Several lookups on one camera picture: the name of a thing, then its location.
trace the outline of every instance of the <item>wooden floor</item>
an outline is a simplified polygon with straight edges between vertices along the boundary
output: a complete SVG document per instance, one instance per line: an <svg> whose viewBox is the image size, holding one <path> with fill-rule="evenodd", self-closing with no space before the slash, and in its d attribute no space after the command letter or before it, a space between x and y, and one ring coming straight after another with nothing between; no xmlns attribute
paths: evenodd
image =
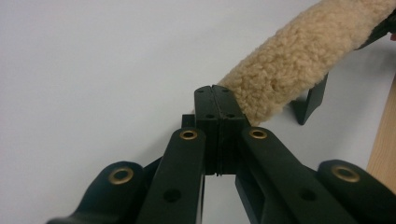
<svg viewBox="0 0 396 224"><path fill-rule="evenodd" d="M393 79L367 171L396 193L396 78Z"/></svg>

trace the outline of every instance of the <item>white tabletop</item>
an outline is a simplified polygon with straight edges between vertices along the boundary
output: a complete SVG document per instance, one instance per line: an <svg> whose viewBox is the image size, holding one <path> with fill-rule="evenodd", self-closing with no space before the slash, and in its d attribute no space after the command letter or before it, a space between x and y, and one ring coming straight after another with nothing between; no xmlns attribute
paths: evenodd
<svg viewBox="0 0 396 224"><path fill-rule="evenodd" d="M159 158L194 90L316 2L0 3L0 223L68 216L109 164ZM395 58L388 37L352 52L305 126L288 106L262 126L312 168L364 168ZM204 223L248 223L233 180L206 179Z"/></svg>

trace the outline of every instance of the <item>fuzzy beige object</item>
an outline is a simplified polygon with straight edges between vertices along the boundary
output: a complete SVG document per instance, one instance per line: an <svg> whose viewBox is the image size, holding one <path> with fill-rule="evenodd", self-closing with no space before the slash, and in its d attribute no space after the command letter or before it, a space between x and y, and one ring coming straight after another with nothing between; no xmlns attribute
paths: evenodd
<svg viewBox="0 0 396 224"><path fill-rule="evenodd" d="M322 0L241 61L219 84L232 90L252 125L280 112L357 49L396 0Z"/></svg>

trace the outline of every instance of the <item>gold rivet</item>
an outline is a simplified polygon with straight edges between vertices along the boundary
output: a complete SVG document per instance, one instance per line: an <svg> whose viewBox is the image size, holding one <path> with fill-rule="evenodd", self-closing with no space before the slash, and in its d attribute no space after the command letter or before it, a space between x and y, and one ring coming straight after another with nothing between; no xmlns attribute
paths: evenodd
<svg viewBox="0 0 396 224"><path fill-rule="evenodd" d="M349 183L356 183L361 180L361 176L358 173L345 165L334 165L332 167L332 173L339 179Z"/></svg>
<svg viewBox="0 0 396 224"><path fill-rule="evenodd" d="M267 137L267 133L263 132L259 129L253 129L249 132L250 136L257 138L257 139L264 139Z"/></svg>
<svg viewBox="0 0 396 224"><path fill-rule="evenodd" d="M180 133L180 137L184 140L192 140L198 137L198 133L193 130L187 130Z"/></svg>
<svg viewBox="0 0 396 224"><path fill-rule="evenodd" d="M113 172L111 172L111 174L108 176L108 181L110 181L110 183L113 185L121 185L130 181L132 177L134 177L134 171L131 168L125 166L114 169Z"/></svg>

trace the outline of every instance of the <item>sherpa fabric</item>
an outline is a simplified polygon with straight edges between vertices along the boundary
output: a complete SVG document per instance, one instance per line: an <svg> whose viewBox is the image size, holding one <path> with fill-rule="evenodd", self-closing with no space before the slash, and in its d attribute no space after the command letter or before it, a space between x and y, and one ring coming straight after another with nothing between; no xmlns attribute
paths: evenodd
<svg viewBox="0 0 396 224"><path fill-rule="evenodd" d="M252 125L280 112L357 49L396 0L322 0L241 61L219 84L235 94Z"/></svg>

